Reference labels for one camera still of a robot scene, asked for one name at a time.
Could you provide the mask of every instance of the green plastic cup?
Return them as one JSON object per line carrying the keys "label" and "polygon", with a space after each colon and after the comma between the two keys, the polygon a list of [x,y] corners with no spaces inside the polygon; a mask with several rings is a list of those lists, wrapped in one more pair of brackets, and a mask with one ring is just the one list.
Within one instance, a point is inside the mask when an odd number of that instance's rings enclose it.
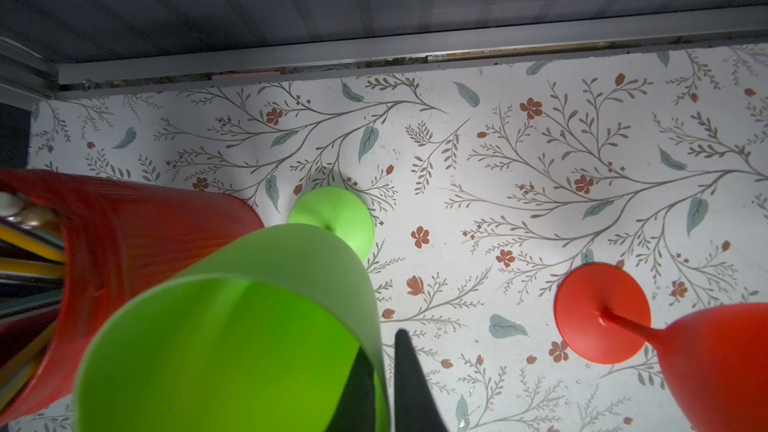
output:
{"label": "green plastic cup", "polygon": [[289,224],[310,224],[331,231],[361,261],[373,246],[373,219],[358,196],[340,187],[320,187],[304,194],[288,215]]}
{"label": "green plastic cup", "polygon": [[75,419],[81,432],[322,432],[360,348],[383,432],[379,314],[360,258],[324,228],[268,227],[115,313],[78,370]]}

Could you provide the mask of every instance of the leaf pattern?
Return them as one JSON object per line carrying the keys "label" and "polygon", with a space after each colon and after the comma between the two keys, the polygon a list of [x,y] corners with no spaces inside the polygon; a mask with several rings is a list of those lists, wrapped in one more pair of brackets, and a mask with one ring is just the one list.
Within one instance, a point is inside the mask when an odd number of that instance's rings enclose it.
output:
{"label": "leaf pattern", "polygon": [[474,108],[480,105],[480,96],[478,96],[474,90],[470,89],[461,82],[454,83],[456,84],[458,94],[467,101],[467,104],[469,104],[470,107]]}
{"label": "leaf pattern", "polygon": [[[42,102],[30,164],[231,194],[268,224],[314,188],[346,188],[376,225],[365,266],[384,379],[405,328],[451,430],[643,430],[647,408],[665,430],[690,430],[653,348],[587,364],[552,300],[571,270],[600,261],[631,273],[664,322],[765,301],[766,50]],[[132,143],[112,149],[130,128]],[[69,400],[11,430],[69,432]]]}
{"label": "leaf pattern", "polygon": [[341,92],[347,100],[351,100],[353,102],[362,102],[363,100],[366,99],[365,97],[361,96],[359,93],[355,93],[354,91],[352,91],[352,88],[346,82],[342,82]]}
{"label": "leaf pattern", "polygon": [[661,163],[669,168],[672,168],[673,170],[685,170],[688,168],[688,165],[680,162],[679,160],[675,160],[671,155],[669,155],[667,151],[661,147],[659,147],[659,155],[661,157]]}
{"label": "leaf pattern", "polygon": [[125,149],[136,140],[136,130],[133,127],[129,127],[125,130],[125,137],[120,139],[120,142],[112,149]]}
{"label": "leaf pattern", "polygon": [[277,176],[272,175],[270,179],[266,181],[266,196],[272,201],[272,205],[280,212],[280,207],[277,203],[280,201],[280,189],[277,187]]}
{"label": "leaf pattern", "polygon": [[360,136],[360,150],[357,153],[358,162],[362,157],[373,149],[376,141],[379,140],[379,130],[374,126],[368,126],[362,131]]}
{"label": "leaf pattern", "polygon": [[666,69],[670,64],[670,52],[668,50],[662,50],[660,52],[656,53],[656,57],[659,58],[659,62],[664,64],[664,68]]}
{"label": "leaf pattern", "polygon": [[693,197],[690,200],[690,205],[688,206],[688,220],[686,223],[688,237],[690,237],[691,231],[702,223],[706,213],[709,210],[710,204],[706,201],[705,198]]}
{"label": "leaf pattern", "polygon": [[528,331],[525,330],[525,327],[499,314],[492,315],[490,320],[491,324],[488,326],[488,330],[494,338],[508,338],[515,335],[528,336]]}
{"label": "leaf pattern", "polygon": [[587,207],[587,210],[584,211],[584,216],[582,218],[596,216],[612,203],[614,203],[612,200],[603,200],[602,202],[593,204],[592,206]]}

